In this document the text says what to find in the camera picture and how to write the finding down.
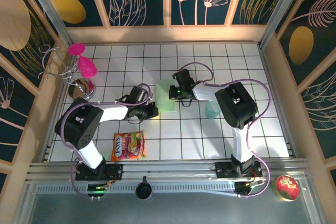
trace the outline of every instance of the white grid floor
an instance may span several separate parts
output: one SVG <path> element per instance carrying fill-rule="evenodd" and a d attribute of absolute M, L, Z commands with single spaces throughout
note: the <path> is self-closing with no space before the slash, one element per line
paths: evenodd
<path fill-rule="evenodd" d="M 172 79 L 178 68 L 193 61 L 202 62 L 214 70 L 212 83 L 242 78 L 268 83 L 255 44 L 88 46 L 83 55 L 93 59 L 98 69 L 97 75 L 92 78 L 97 86 L 96 94 L 90 100 L 96 102 L 121 98 L 141 82 L 150 85 L 155 93 L 157 80 Z M 210 76 L 202 66 L 190 65 L 187 69 L 194 80 Z M 267 105 L 266 91 L 250 82 L 244 83 L 244 86 L 256 99 L 259 111 L 263 111 Z M 66 98 L 62 114 L 71 102 Z M 144 130 L 147 158 L 141 160 L 230 158 L 233 148 L 231 128 L 223 115 L 207 119 L 205 103 L 193 101 L 191 107 L 185 108 L 176 102 L 176 112 L 162 113 L 141 124 L 103 122 L 94 135 L 94 142 L 109 161 L 114 133 Z M 251 148 L 261 157 L 289 156 L 289 144 L 285 142 L 273 102 L 261 121 L 254 124 L 251 135 Z M 46 159 L 55 162 L 74 158 L 72 152 L 63 146 L 60 137 L 55 135 Z"/>

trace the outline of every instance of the yellow oval shape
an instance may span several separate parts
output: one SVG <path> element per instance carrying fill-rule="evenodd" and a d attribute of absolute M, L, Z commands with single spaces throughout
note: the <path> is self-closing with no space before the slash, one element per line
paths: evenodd
<path fill-rule="evenodd" d="M 78 0 L 51 0 L 62 20 L 78 24 L 86 19 L 84 6 Z"/>
<path fill-rule="evenodd" d="M 294 64 L 304 63 L 313 49 L 314 34 L 305 26 L 295 29 L 289 40 L 289 58 Z"/>
<path fill-rule="evenodd" d="M 0 45 L 11 51 L 25 47 L 30 38 L 29 9 L 23 0 L 0 0 Z"/>

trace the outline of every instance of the snack bag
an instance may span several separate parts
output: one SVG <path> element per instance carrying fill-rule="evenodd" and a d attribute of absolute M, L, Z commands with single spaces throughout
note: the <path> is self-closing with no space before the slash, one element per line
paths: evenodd
<path fill-rule="evenodd" d="M 146 157 L 143 131 L 114 134 L 112 161 L 141 157 Z"/>

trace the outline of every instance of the candy bag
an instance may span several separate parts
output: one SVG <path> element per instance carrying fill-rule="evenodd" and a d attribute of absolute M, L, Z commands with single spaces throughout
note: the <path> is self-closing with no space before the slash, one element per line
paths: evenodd
<path fill-rule="evenodd" d="M 143 131 L 114 134 L 112 161 L 141 157 L 146 157 Z"/>

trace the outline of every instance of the light blue cup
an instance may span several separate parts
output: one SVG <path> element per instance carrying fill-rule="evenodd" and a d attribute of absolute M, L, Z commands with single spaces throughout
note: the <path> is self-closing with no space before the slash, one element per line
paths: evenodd
<path fill-rule="evenodd" d="M 220 114 L 220 107 L 218 102 L 207 101 L 205 105 L 205 115 L 209 119 L 214 119 Z"/>

